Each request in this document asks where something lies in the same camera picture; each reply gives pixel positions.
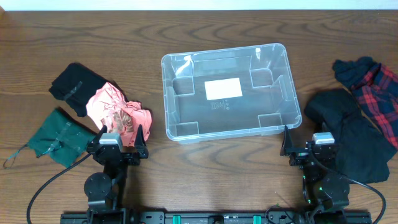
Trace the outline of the dark green cloth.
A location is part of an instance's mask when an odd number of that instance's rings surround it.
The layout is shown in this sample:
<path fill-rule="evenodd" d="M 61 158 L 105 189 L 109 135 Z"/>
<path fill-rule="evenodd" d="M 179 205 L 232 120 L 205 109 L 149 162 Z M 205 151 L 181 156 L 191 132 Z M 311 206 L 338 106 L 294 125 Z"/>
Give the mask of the dark green cloth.
<path fill-rule="evenodd" d="M 49 156 L 56 163 L 68 168 L 86 151 L 87 145 L 94 138 L 95 134 L 91 130 L 55 109 L 29 141 L 4 161 L 3 168 L 10 169 L 13 163 L 9 161 L 14 161 L 25 148 L 33 150 L 38 159 Z"/>

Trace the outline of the red navy plaid shirt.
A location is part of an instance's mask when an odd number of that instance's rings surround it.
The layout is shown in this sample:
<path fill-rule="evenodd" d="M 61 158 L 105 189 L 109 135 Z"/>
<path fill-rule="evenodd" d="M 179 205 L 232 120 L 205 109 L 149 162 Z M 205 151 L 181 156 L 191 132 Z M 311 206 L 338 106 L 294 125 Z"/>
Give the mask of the red navy plaid shirt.
<path fill-rule="evenodd" d="M 397 147 L 397 75 L 379 63 L 350 89 L 365 115 Z"/>

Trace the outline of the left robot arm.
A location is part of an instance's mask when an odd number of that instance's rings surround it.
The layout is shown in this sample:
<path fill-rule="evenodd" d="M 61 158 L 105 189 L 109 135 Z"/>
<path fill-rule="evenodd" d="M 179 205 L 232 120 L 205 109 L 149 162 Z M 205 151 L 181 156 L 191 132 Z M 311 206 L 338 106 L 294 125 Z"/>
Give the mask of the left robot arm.
<path fill-rule="evenodd" d="M 139 125 L 134 140 L 134 152 L 122 152 L 123 143 L 118 133 L 108 133 L 103 126 L 89 143 L 86 151 L 104 167 L 102 172 L 89 176 L 84 185 L 88 197 L 88 208 L 93 213 L 116 210 L 123 199 L 127 179 L 127 168 L 138 166 L 141 159 L 147 159 L 149 152 L 144 132 Z"/>

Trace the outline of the black cloth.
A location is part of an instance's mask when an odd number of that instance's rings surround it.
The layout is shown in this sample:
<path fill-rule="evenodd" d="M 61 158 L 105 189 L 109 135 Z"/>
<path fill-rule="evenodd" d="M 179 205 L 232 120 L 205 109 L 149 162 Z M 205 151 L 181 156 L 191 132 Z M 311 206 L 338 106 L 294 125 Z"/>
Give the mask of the black cloth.
<path fill-rule="evenodd" d="M 49 92 L 57 100 L 65 101 L 79 117 L 87 115 L 86 105 L 107 79 L 80 63 L 71 63 L 52 82 Z"/>

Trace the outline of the black garment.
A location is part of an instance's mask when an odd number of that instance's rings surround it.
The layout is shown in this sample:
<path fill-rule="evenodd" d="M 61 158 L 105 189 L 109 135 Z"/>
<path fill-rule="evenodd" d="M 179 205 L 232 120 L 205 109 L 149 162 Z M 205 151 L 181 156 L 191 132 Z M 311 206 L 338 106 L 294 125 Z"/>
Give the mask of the black garment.
<path fill-rule="evenodd" d="M 315 94 L 304 113 L 319 128 L 330 132 L 339 145 L 335 170 L 365 184 L 389 178 L 387 163 L 397 150 L 362 115 L 357 102 L 346 90 Z"/>

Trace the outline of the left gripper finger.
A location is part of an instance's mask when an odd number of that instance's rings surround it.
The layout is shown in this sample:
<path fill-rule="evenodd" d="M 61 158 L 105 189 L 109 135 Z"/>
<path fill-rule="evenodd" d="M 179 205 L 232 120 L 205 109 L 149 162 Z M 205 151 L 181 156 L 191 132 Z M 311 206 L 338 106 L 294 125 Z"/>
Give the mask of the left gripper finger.
<path fill-rule="evenodd" d="M 106 126 L 106 125 L 104 125 L 104 126 L 100 129 L 99 133 L 97 134 L 97 143 L 100 142 L 100 139 L 101 139 L 101 137 L 102 137 L 102 135 L 103 135 L 104 133 L 107 133 L 107 126 Z"/>
<path fill-rule="evenodd" d="M 139 127 L 137 129 L 136 138 L 134 140 L 134 148 L 135 149 L 145 149 L 146 148 L 143 127 L 141 124 L 139 125 Z"/>

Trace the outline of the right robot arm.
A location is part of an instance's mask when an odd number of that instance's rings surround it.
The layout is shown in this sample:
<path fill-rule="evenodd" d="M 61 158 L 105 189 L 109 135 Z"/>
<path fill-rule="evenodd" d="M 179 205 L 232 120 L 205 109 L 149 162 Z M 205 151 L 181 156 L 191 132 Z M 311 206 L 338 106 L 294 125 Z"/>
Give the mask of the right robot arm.
<path fill-rule="evenodd" d="M 303 171 L 303 197 L 313 215 L 349 205 L 349 183 L 332 170 L 338 149 L 330 132 L 315 133 L 305 147 L 295 147 L 289 128 L 284 128 L 280 155 Z"/>

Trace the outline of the salmon pink shirt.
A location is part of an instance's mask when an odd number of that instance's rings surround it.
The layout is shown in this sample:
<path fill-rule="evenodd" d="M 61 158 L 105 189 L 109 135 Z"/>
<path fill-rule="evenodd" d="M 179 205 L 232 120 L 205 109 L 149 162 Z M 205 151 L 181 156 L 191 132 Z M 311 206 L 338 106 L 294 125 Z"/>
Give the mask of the salmon pink shirt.
<path fill-rule="evenodd" d="M 126 101 L 123 93 L 107 82 L 89 99 L 86 104 L 87 115 L 101 129 L 107 127 L 108 133 L 118 133 L 123 146 L 133 146 L 142 127 L 144 140 L 148 140 L 152 116 L 137 101 Z"/>

